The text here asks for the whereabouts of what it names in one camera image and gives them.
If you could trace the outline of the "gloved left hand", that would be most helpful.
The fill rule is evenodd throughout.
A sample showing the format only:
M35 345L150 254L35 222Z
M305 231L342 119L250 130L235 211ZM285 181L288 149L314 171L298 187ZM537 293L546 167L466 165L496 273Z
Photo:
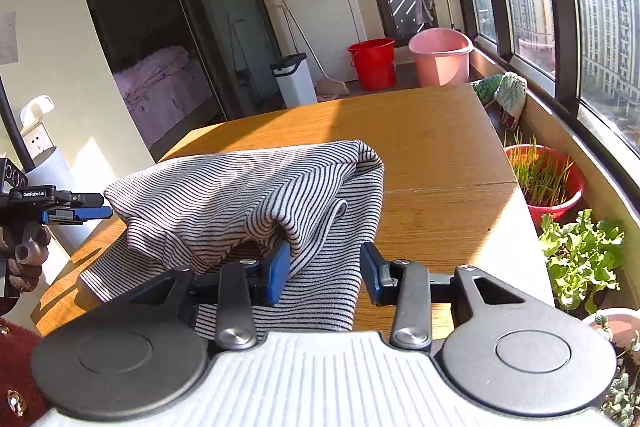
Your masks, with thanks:
M1 229L1 313L36 289L50 240L49 231L38 223Z

